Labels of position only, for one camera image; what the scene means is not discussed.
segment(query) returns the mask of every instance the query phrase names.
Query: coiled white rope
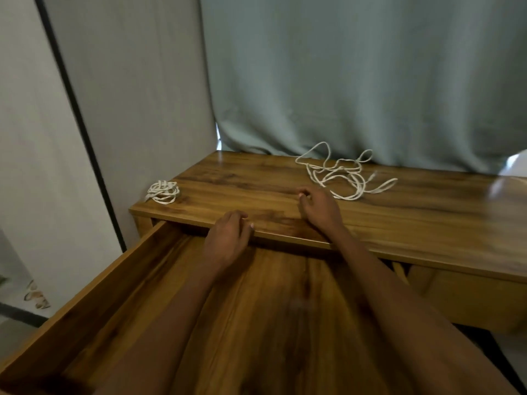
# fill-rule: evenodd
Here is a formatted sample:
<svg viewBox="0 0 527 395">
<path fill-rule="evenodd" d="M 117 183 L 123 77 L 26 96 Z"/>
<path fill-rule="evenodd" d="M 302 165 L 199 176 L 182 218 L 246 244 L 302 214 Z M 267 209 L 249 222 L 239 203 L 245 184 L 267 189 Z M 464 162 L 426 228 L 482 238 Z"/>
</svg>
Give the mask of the coiled white rope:
<svg viewBox="0 0 527 395">
<path fill-rule="evenodd" d="M 326 144 L 326 147 L 328 148 L 328 156 L 326 157 L 326 160 L 324 161 L 322 166 L 313 165 L 307 162 L 299 162 L 300 159 L 305 158 L 305 156 L 308 153 L 313 151 L 320 144 Z M 329 147 L 329 144 L 326 143 L 326 141 L 322 141 L 318 143 L 317 145 L 315 145 L 312 149 L 310 149 L 305 154 L 300 155 L 298 158 L 296 158 L 295 162 L 299 165 L 305 165 L 309 178 L 314 183 L 317 183 L 321 187 L 326 187 L 326 183 L 328 181 L 341 177 L 342 179 L 345 179 L 349 184 L 351 184 L 352 187 L 355 188 L 355 193 L 347 197 L 343 197 L 342 195 L 339 195 L 336 192 L 330 190 L 334 198 L 343 199 L 345 201 L 354 201 L 362 197 L 364 193 L 369 193 L 369 194 L 381 193 L 393 187 L 395 183 L 397 183 L 397 179 L 390 179 L 390 180 L 385 181 L 383 184 L 381 184 L 377 188 L 374 188 L 373 190 L 366 190 L 366 184 L 368 184 L 375 177 L 376 172 L 373 172 L 372 175 L 368 179 L 365 179 L 360 174 L 360 172 L 362 172 L 362 164 L 365 162 L 368 162 L 373 157 L 373 151 L 371 149 L 367 149 L 366 151 L 364 151 L 362 154 L 360 154 L 359 158 L 357 159 L 338 159 L 337 162 L 335 162 L 335 165 L 331 167 L 326 166 L 326 163 L 330 159 L 330 157 L 331 157 L 331 148 Z M 355 166 L 354 167 L 339 166 L 338 164 L 341 160 L 345 162 L 353 162 Z M 327 174 L 322 179 L 319 179 L 317 175 L 323 172 L 327 172 Z"/>
<path fill-rule="evenodd" d="M 179 195 L 179 187 L 177 185 L 177 182 L 167 182 L 166 180 L 159 180 L 157 183 L 154 183 L 150 186 L 147 191 L 147 196 L 144 198 L 144 200 L 148 201 L 148 199 L 151 198 L 158 204 L 171 204 Z"/>
</svg>

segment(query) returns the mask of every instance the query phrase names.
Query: person's left hand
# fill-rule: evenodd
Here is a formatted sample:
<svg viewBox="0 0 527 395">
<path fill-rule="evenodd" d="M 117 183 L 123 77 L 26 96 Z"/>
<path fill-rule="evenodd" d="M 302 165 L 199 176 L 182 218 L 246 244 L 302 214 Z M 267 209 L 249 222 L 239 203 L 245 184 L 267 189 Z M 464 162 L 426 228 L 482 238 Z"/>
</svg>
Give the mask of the person's left hand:
<svg viewBox="0 0 527 395">
<path fill-rule="evenodd" d="M 217 277 L 240 256 L 254 229 L 246 217 L 245 212 L 230 211 L 211 227 L 203 246 L 203 269 Z"/>
</svg>

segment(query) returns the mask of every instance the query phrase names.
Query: forearm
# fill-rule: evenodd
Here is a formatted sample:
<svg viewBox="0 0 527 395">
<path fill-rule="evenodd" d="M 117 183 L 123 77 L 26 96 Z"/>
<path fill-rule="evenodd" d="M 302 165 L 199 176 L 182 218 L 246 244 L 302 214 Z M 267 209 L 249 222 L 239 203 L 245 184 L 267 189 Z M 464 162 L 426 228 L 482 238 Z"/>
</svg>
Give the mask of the forearm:
<svg viewBox="0 0 527 395">
<path fill-rule="evenodd" d="M 516 393 L 465 336 L 344 228 L 330 235 L 421 391 Z"/>
<path fill-rule="evenodd" d="M 168 393 L 213 280 L 208 272 L 192 273 L 167 308 L 125 354 L 96 395 Z"/>
</svg>

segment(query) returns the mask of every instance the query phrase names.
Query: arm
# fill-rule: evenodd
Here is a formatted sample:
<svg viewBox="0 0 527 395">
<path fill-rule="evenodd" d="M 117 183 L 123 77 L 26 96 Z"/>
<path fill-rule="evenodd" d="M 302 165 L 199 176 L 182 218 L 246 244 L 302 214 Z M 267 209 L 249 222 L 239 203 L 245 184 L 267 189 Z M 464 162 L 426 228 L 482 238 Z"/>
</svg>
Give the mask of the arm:
<svg viewBox="0 0 527 395">
<path fill-rule="evenodd" d="M 298 193 L 302 215 L 342 253 L 421 392 L 517 394 L 468 338 L 348 232 L 329 192 L 309 186 Z"/>
<path fill-rule="evenodd" d="M 210 229 L 201 261 L 165 311 L 117 364 L 96 395 L 168 393 L 188 339 L 214 281 L 247 247 L 247 214 L 227 212 Z"/>
</svg>

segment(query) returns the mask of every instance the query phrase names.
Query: open drawer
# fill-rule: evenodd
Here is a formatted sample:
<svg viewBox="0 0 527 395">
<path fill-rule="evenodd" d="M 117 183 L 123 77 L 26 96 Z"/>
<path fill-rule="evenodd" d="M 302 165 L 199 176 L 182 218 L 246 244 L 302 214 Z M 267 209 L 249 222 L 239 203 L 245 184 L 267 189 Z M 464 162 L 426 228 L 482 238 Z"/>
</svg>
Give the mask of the open drawer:
<svg viewBox="0 0 527 395">
<path fill-rule="evenodd" d="M 155 225 L 4 363 L 0 388 L 91 393 L 183 285 L 203 234 Z M 249 246 L 213 288 L 173 393 L 412 393 L 343 261 L 280 247 Z"/>
</svg>

